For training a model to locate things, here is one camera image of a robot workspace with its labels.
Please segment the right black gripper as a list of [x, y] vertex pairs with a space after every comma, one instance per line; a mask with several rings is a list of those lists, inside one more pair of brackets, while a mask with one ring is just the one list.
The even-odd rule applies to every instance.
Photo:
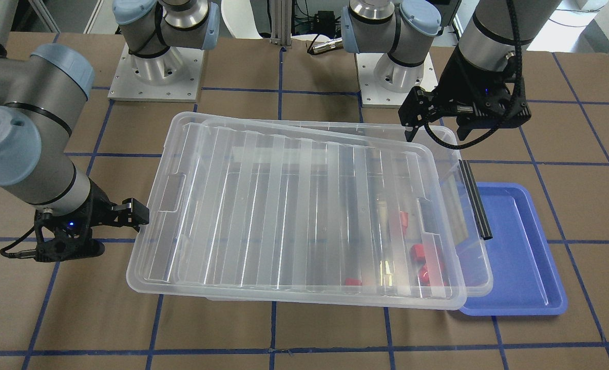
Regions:
[[[104, 253], [105, 246], [93, 238], [93, 227], [129, 227], [140, 232], [142, 225], [149, 224], [149, 209], [137, 199], [112, 203], [98, 185], [94, 182], [90, 185], [84, 203], [67, 215], [59, 216], [50, 209], [36, 210], [32, 228], [1, 248], [0, 254], [6, 258], [32, 258], [42, 263], [98, 257]], [[30, 234], [35, 236], [35, 248], [12, 251]]]

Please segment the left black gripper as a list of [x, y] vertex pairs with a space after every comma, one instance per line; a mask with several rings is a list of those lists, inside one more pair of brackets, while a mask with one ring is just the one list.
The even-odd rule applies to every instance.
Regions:
[[455, 117], [460, 141], [476, 129], [492, 129], [515, 99], [512, 112], [500, 128], [518, 128], [530, 120], [523, 78], [516, 77], [516, 66], [523, 61], [509, 57], [504, 70], [489, 71], [472, 65], [457, 47], [433, 91], [414, 86], [398, 109], [405, 128], [405, 140], [412, 142], [418, 130], [442, 117]]

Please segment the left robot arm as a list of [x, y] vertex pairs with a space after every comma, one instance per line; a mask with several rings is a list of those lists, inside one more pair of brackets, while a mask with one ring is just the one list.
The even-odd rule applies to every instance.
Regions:
[[[558, 1], [480, 1], [432, 91], [409, 89], [398, 110], [405, 138], [424, 130], [433, 141], [461, 150], [499, 129], [531, 118], [523, 53]], [[344, 49], [378, 52], [393, 72], [420, 69], [442, 16], [427, 1], [350, 1], [340, 14]]]

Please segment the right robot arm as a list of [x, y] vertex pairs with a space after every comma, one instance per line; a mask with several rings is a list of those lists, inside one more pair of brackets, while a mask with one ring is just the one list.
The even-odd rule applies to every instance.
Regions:
[[6, 42], [16, 1], [0, 1], [0, 188], [35, 210], [32, 227], [0, 250], [5, 258], [64, 262], [97, 257], [105, 246], [93, 227], [149, 222], [147, 206], [114, 203], [64, 150], [95, 72], [76, 50], [42, 44], [27, 60], [10, 59]]

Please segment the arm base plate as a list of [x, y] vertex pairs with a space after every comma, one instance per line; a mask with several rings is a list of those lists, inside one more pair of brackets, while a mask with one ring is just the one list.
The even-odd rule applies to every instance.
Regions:
[[196, 103], [205, 52], [171, 47], [154, 59], [133, 56], [124, 45], [108, 97], [128, 102]]
[[397, 65], [385, 53], [364, 52], [355, 58], [363, 107], [397, 108], [413, 87], [433, 91], [438, 85], [430, 54], [415, 67]]

